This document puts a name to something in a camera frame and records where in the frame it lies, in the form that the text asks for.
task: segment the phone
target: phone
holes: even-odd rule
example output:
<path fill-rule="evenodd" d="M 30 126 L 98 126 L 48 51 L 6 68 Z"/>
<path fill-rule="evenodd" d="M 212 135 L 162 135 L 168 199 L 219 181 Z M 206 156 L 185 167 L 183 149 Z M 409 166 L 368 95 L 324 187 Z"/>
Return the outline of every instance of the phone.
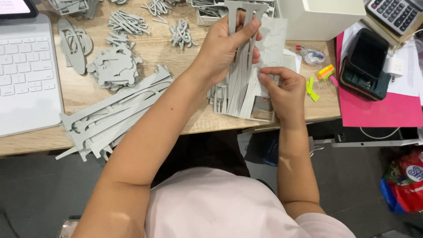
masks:
<path fill-rule="evenodd" d="M 369 29 L 361 29 L 348 47 L 346 67 L 366 80 L 378 80 L 389 43 Z"/>

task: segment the black wallet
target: black wallet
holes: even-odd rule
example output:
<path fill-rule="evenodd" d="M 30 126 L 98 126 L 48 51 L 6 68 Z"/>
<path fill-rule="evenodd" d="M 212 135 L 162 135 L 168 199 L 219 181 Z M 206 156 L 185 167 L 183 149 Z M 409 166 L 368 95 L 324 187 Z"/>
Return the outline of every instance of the black wallet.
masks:
<path fill-rule="evenodd" d="M 355 71 L 349 69 L 345 64 L 345 60 L 342 63 L 338 80 L 342 88 L 371 101 L 380 101 L 386 97 L 389 81 L 391 80 L 390 74 L 382 71 L 378 80 L 364 79 Z"/>

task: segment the person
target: person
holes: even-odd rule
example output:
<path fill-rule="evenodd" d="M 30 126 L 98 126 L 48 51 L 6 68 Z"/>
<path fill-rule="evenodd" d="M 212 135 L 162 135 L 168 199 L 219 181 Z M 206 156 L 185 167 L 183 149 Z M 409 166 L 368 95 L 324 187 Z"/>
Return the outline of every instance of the person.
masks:
<path fill-rule="evenodd" d="M 230 138 L 224 134 L 178 140 L 185 138 L 179 135 L 207 91 L 226 76 L 237 47 L 258 32 L 257 19 L 243 25 L 244 19 L 245 13 L 238 11 L 238 31 L 231 36 L 228 17 L 214 23 L 193 63 L 125 135 L 104 167 L 72 238 L 354 237 L 319 205 L 305 125 L 303 76 L 284 67 L 260 69 L 259 81 L 280 119 L 277 196 L 249 178 L 242 168 L 245 162 L 237 162 L 239 148 L 227 143 Z M 257 40 L 262 38 L 258 33 Z M 257 48 L 252 54 L 252 63 L 258 63 Z M 279 75 L 280 85 L 268 75 Z M 179 164 L 186 159 L 192 168 L 178 172 L 183 166 L 167 166 L 176 173 L 160 176 L 164 181 L 151 189 L 161 165 L 168 155 L 178 154 L 178 146 L 188 148 L 182 153 L 187 158 L 179 158 Z M 196 166 L 218 157 L 221 162 Z"/>

